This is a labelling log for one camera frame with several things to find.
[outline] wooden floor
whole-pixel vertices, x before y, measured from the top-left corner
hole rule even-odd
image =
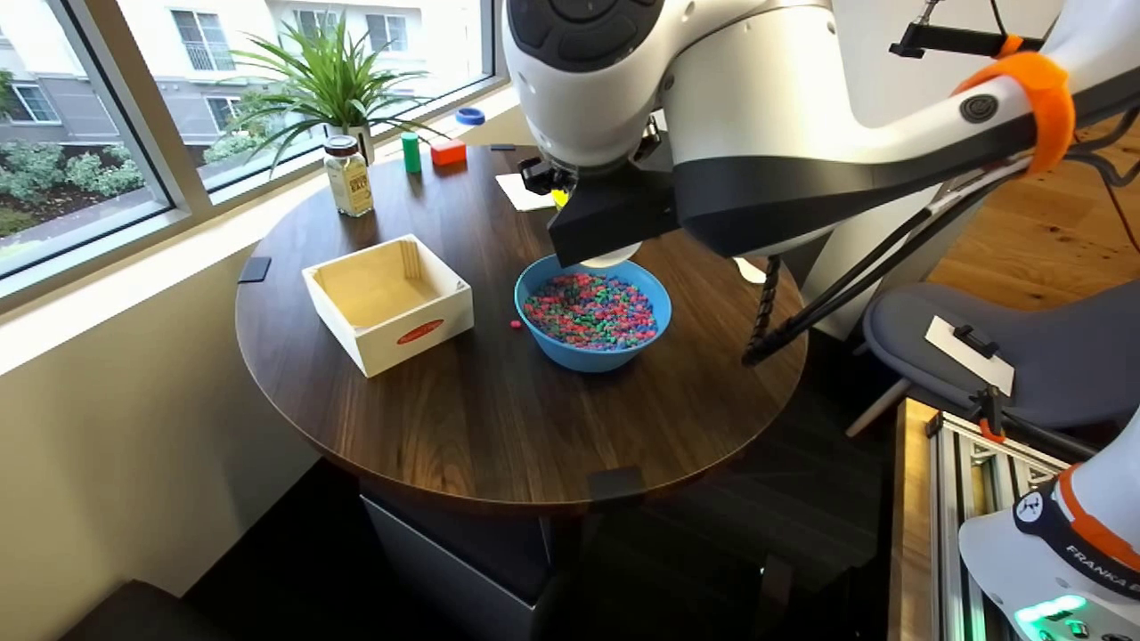
[[[1140,131],[1109,151],[1113,169],[1140,161]],[[1140,183],[1118,189],[1140,234]],[[1140,279],[1140,254],[1085,163],[1001,186],[925,281],[977,294],[1010,310],[1049,310]]]

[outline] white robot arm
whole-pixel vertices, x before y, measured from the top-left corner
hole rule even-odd
[[[1069,75],[1079,124],[1140,102],[1135,32],[1135,0],[1062,8],[1041,57]],[[1003,75],[857,124],[831,0],[505,0],[502,47],[532,136],[572,176],[562,264],[673,225],[724,257],[780,254],[1036,145],[1031,100]],[[646,180],[628,158],[653,110],[669,170]]]

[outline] bowl of candy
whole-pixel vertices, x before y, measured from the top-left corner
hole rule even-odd
[[[514,310],[539,348],[575,376],[631,364],[673,321],[667,285],[631,260],[589,270],[541,257],[514,281]]]

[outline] round wooden table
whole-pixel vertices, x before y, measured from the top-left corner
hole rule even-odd
[[[585,511],[675,488],[735,461],[786,408],[805,339],[742,368],[757,289],[685,233],[635,257],[673,295],[669,332],[617,376],[568,376],[516,332],[514,279],[551,254],[547,214],[516,214],[496,176],[522,151],[466,151],[466,170],[370,170],[378,214],[337,219],[326,192],[290,211],[238,285],[243,359],[270,408],[365,485],[502,511]],[[362,379],[312,314],[301,269],[415,234],[475,289],[475,332]],[[780,279],[771,324],[799,310]]]

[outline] window sill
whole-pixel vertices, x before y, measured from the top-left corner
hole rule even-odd
[[[502,81],[479,95],[470,95],[486,119],[505,114],[516,100]],[[397,144],[380,144],[378,161],[391,161]],[[325,189],[320,170],[301,170],[288,186],[238,202],[201,225],[193,225],[162,243],[154,243],[118,264],[105,264],[79,281],[58,285],[19,310],[0,314],[0,376],[99,327],[103,321],[127,314],[133,308],[174,289],[179,281],[255,247],[288,211]]]

